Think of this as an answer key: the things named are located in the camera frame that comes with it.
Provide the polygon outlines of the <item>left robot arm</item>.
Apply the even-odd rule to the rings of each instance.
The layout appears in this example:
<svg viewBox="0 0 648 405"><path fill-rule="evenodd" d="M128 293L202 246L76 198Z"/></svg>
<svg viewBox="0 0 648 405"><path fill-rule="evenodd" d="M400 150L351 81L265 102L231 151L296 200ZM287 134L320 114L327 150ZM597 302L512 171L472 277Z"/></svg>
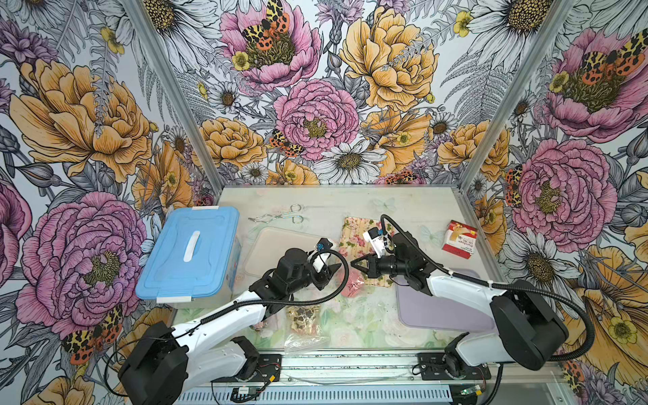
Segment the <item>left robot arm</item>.
<svg viewBox="0 0 648 405"><path fill-rule="evenodd" d="M313 307L332 300L343 285L313 300L298 301L295 293L309 286L323 290L339 270L347 280L348 262L327 241L321 241L313 251L290 248L275 268L232 302L176 327L155 323L127 344L131 352L117 373L125 397L132 404L172 404L185 391L207 382L250 379L257 371L260 354L240 331L285 307Z"/></svg>

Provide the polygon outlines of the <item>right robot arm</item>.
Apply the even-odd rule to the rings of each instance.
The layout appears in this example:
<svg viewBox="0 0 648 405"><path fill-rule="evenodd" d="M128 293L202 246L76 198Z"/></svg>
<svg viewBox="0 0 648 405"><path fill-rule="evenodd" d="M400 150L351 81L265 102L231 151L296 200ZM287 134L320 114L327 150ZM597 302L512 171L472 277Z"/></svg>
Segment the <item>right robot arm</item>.
<svg viewBox="0 0 648 405"><path fill-rule="evenodd" d="M372 251L352 265L367 278L401 277L412 290L453 300L494 323L490 332L464 332L445 347L443 362L449 376L460 378L468 368L487 363L516 363L538 371L569 336L559 316L528 283L498 289L491 281L442 268L425 256L408 232L388 236L371 228L363 238Z"/></svg>

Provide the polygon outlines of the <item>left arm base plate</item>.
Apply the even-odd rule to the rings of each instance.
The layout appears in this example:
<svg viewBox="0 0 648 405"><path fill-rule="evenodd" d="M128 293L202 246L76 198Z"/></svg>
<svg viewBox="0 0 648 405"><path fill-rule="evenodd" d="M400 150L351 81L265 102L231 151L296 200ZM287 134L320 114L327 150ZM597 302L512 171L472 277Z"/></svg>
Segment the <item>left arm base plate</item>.
<svg viewBox="0 0 648 405"><path fill-rule="evenodd" d="M280 380L283 355L278 353L260 354L251 364L244 364L242 371L234 376L221 377L214 380L217 383L226 382L258 382L263 383L274 377L274 382Z"/></svg>

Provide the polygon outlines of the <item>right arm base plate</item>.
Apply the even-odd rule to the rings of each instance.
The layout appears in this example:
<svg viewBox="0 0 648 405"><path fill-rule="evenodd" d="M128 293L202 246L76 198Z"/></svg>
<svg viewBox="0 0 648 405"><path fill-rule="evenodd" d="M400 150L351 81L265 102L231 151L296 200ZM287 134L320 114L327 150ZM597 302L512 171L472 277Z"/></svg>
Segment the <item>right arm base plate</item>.
<svg viewBox="0 0 648 405"><path fill-rule="evenodd" d="M412 373L423 381L487 381L491 378L488 366L467 366L457 357L442 352L418 353Z"/></svg>

